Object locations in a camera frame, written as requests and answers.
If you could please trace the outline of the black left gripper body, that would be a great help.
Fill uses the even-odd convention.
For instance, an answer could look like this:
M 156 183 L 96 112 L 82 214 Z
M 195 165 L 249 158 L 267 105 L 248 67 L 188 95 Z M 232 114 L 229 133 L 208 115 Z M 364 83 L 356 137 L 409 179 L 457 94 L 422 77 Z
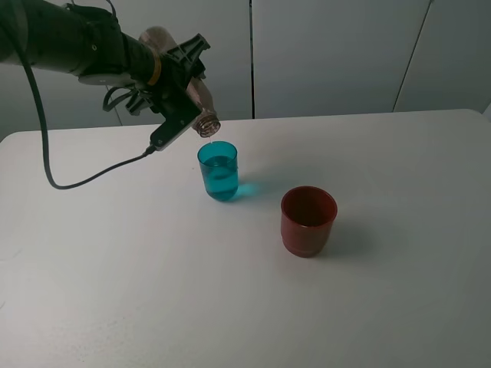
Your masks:
M 151 56 L 147 72 L 147 89 L 159 91 L 160 113 L 198 108 L 186 89 L 192 77 L 202 77 L 205 67 L 179 67 L 174 63 L 162 63 L 160 56 Z

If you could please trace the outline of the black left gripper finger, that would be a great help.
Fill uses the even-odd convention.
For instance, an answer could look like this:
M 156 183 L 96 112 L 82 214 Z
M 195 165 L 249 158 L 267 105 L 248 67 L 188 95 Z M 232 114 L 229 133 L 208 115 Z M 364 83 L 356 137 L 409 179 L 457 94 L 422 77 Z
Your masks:
M 160 56 L 160 60 L 162 63 L 174 63 L 179 67 L 204 67 L 200 56 L 209 49 L 208 41 L 201 34 L 197 34 L 191 39 L 169 49 Z
M 130 115 L 140 115 L 144 110 L 151 110 L 153 113 L 160 113 L 159 91 L 155 88 L 139 89 L 133 88 L 130 91 L 130 99 L 125 107 Z

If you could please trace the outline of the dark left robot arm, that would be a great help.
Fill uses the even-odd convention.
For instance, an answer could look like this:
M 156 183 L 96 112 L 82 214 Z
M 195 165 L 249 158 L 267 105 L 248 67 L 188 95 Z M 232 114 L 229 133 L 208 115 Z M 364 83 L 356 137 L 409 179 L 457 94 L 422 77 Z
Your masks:
M 209 48 L 201 34 L 163 53 L 121 31 L 115 11 L 46 1 L 1 3 L 1 61 L 71 74 L 82 84 L 107 85 L 126 93 L 129 114 L 151 109 L 167 118 L 193 120 L 201 109 L 187 92 L 205 68 Z

